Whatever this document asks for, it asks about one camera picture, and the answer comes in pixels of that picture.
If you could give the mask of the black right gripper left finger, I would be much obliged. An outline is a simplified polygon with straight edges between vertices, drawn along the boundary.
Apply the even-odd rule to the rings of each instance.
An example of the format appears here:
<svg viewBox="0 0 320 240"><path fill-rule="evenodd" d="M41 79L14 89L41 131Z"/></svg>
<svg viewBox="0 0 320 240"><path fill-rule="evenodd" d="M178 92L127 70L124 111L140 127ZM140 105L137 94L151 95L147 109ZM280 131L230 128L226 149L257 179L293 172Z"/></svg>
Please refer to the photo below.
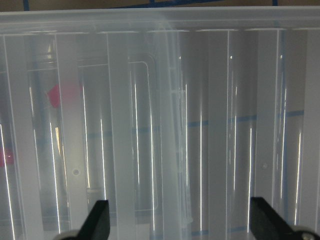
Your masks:
<svg viewBox="0 0 320 240"><path fill-rule="evenodd" d="M110 236L110 210L108 200L98 200L84 221L77 240L107 240Z"/></svg>

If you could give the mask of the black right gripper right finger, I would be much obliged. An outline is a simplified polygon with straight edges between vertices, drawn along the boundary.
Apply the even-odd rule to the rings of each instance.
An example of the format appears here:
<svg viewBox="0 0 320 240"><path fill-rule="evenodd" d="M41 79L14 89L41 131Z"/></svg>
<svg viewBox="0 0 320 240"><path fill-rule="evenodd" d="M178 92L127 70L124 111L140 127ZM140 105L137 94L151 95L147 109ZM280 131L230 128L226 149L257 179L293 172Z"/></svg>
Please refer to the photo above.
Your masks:
<svg viewBox="0 0 320 240"><path fill-rule="evenodd" d="M300 239L263 197L250 198L249 230L256 240Z"/></svg>

